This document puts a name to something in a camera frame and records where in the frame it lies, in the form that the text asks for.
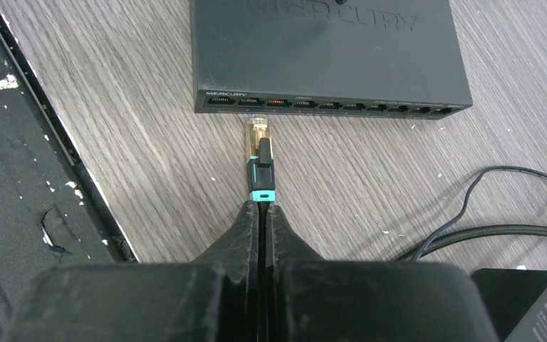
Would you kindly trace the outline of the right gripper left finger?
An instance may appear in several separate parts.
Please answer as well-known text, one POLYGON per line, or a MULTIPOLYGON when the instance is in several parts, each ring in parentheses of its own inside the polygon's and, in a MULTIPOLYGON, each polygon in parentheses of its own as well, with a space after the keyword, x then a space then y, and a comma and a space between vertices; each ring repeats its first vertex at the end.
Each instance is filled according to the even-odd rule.
POLYGON ((190 263, 86 264, 40 273, 4 341, 257 341, 260 209, 245 202, 190 263))

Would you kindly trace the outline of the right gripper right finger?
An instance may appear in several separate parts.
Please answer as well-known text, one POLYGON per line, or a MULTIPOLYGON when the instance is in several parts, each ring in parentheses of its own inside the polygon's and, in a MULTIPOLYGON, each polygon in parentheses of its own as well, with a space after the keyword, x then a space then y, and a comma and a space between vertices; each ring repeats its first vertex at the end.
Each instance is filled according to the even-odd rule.
POLYGON ((270 341, 496 341, 470 277, 450 264, 326 260, 283 210, 266 214, 270 341))

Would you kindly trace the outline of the black power adapter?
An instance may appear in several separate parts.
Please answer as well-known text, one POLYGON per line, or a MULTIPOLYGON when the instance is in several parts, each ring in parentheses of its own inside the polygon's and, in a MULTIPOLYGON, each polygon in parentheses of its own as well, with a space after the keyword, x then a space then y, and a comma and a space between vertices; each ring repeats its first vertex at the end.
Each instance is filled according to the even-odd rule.
POLYGON ((501 341, 547 341, 547 271, 480 269, 472 280, 501 341))

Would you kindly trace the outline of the black network switch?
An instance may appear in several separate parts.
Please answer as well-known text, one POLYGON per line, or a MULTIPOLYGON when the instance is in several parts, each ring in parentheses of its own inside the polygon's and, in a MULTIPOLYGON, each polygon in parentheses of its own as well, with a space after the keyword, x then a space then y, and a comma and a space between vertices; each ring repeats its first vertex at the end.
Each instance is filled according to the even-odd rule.
POLYGON ((439 120, 473 99, 448 1, 191 1, 196 113, 439 120))

